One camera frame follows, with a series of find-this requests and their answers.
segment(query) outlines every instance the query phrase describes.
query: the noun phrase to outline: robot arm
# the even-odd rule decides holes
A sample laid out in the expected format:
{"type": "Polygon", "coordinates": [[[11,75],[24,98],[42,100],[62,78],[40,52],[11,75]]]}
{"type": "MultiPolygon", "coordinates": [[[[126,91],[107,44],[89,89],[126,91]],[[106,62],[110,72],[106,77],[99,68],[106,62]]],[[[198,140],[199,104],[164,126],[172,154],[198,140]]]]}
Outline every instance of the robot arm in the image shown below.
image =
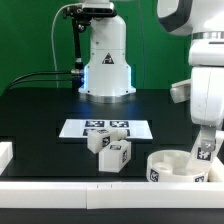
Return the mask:
{"type": "MultiPolygon", "coordinates": [[[[166,32],[192,35],[191,118],[201,125],[202,150],[212,152],[216,130],[224,118],[224,1],[158,0],[157,15],[166,32]]],[[[173,86],[174,99],[178,93],[185,95],[182,101],[188,98],[187,84],[173,86]]]]}

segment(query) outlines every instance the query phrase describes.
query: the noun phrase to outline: black and white pattern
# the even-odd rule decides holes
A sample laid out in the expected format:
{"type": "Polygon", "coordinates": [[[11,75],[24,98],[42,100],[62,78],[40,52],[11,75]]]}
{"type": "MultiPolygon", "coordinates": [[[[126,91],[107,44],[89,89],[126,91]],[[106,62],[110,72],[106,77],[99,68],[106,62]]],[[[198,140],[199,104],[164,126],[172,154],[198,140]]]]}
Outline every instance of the black and white pattern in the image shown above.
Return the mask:
{"type": "Polygon", "coordinates": [[[128,121],[110,121],[110,126],[113,128],[128,128],[128,121]]]}
{"type": "Polygon", "coordinates": [[[91,128],[90,129],[84,129],[83,130],[83,136],[88,136],[88,132],[93,131],[93,130],[96,130],[96,129],[93,129],[93,128],[92,129],[91,128]]]}
{"type": "Polygon", "coordinates": [[[104,127],[104,124],[104,121],[86,121],[85,127],[101,128],[104,127]]]}
{"type": "Polygon", "coordinates": [[[128,152],[126,150],[123,152],[123,159],[122,159],[123,163],[127,160],[127,158],[128,158],[128,152]]]}
{"type": "Polygon", "coordinates": [[[106,147],[109,144],[110,144],[110,136],[105,137],[105,138],[102,139],[102,146],[103,146],[103,148],[106,147]]]}
{"type": "Polygon", "coordinates": [[[201,150],[201,148],[198,148],[198,153],[197,153],[197,159],[198,160],[203,160],[203,161],[211,161],[212,159],[212,153],[211,152],[205,152],[201,150]]]}
{"type": "Polygon", "coordinates": [[[121,150],[121,145],[111,145],[110,149],[111,150],[121,150]]]}
{"type": "Polygon", "coordinates": [[[102,134],[108,134],[109,132],[107,131],[107,130],[105,130],[105,129],[103,129],[103,130],[99,130],[99,131],[97,131],[98,133],[100,133],[101,135],[102,134]]]}
{"type": "Polygon", "coordinates": [[[150,172],[150,180],[152,182],[159,182],[159,173],[156,172],[155,170],[151,169],[151,172],[150,172]]]}
{"type": "Polygon", "coordinates": [[[194,179],[194,182],[204,182],[204,179],[205,179],[204,176],[196,177],[196,178],[194,179]]]}

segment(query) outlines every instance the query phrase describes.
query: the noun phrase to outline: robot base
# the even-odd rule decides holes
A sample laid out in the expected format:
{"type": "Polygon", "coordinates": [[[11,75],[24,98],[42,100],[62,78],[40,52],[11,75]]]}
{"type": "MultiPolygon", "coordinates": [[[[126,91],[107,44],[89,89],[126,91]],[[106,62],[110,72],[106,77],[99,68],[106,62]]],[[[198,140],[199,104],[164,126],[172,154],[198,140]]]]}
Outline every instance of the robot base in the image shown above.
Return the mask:
{"type": "Polygon", "coordinates": [[[134,93],[128,93],[122,96],[94,96],[88,93],[79,93],[79,97],[84,100],[95,103],[122,103],[135,99],[134,93]]]}

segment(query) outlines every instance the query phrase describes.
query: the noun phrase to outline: white block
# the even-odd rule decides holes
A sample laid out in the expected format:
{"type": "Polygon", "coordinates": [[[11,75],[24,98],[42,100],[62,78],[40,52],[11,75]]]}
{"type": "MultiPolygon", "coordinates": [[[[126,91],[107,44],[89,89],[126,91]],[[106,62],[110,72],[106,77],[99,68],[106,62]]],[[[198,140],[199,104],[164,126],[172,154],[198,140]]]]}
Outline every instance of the white block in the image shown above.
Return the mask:
{"type": "Polygon", "coordinates": [[[223,207],[223,183],[109,183],[87,190],[87,209],[223,207]]]}
{"type": "Polygon", "coordinates": [[[86,208],[85,183],[1,182],[0,208],[86,208]]]}
{"type": "Polygon", "coordinates": [[[113,141],[99,153],[99,171],[118,173],[131,159],[131,143],[113,141]]]}
{"type": "Polygon", "coordinates": [[[12,142],[0,142],[0,175],[13,157],[12,142]]]}

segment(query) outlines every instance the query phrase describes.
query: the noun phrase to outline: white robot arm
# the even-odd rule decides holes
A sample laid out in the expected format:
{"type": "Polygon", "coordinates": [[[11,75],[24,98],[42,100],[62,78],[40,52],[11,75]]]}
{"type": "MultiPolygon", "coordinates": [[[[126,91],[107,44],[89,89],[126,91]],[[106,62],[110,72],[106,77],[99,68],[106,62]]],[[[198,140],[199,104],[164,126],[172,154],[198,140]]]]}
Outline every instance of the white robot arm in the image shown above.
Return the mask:
{"type": "Polygon", "coordinates": [[[127,100],[136,89],[131,86],[131,67],[125,59],[126,24],[109,0],[80,2],[64,11],[65,17],[72,17],[74,39],[78,43],[75,73],[80,70],[84,73],[80,97],[99,103],[127,100]],[[84,32],[87,26],[91,29],[90,61],[84,67],[77,33],[84,32]]]}
{"type": "MultiPolygon", "coordinates": [[[[174,35],[192,35],[189,64],[192,122],[201,125],[201,148],[215,150],[215,133],[224,118],[224,1],[158,0],[157,15],[174,35]]],[[[175,84],[171,95],[188,93],[189,82],[175,84]]]]}

